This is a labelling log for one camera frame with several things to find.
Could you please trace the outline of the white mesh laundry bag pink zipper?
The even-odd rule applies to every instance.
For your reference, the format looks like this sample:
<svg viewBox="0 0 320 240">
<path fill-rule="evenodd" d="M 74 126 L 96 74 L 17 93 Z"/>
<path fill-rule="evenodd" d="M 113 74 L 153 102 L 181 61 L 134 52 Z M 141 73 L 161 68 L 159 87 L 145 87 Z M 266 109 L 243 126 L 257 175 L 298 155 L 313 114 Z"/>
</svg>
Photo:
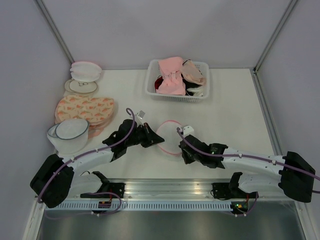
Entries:
<svg viewBox="0 0 320 240">
<path fill-rule="evenodd" d="M 179 147 L 181 138 L 177 133 L 177 128 L 181 126 L 178 121 L 166 120 L 157 129 L 156 134 L 164 139 L 164 142 L 159 143 L 157 146 L 166 155 L 179 157 L 182 154 Z"/>
</svg>

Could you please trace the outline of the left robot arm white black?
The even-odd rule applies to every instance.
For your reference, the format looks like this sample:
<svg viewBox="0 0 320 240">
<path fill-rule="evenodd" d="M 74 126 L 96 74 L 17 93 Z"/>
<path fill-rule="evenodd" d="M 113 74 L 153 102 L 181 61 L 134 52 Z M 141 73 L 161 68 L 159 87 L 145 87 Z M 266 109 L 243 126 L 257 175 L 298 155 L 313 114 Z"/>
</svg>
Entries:
<svg viewBox="0 0 320 240">
<path fill-rule="evenodd" d="M 126 154 L 129 147 L 149 148 L 165 141 L 148 123 L 137 124 L 126 119 L 97 149 L 89 150 L 69 159 L 56 153 L 49 155 L 30 182 L 37 194 L 37 202 L 49 208 L 61 204 L 73 189 L 77 177 L 103 164 L 111 163 Z"/>
</svg>

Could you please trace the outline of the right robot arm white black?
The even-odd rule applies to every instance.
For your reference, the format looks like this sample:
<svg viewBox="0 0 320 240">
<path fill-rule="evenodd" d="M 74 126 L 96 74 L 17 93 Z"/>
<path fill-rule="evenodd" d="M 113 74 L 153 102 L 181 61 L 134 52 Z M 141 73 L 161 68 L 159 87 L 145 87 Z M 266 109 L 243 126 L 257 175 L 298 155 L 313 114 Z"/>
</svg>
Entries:
<svg viewBox="0 0 320 240">
<path fill-rule="evenodd" d="M 257 155 L 233 149 L 225 144 L 205 144 L 196 137 L 182 137 L 179 143 L 185 164 L 199 162 L 210 169 L 234 170 L 228 192 L 235 198 L 244 193 L 281 193 L 310 203 L 314 193 L 315 169 L 298 153 Z"/>
</svg>

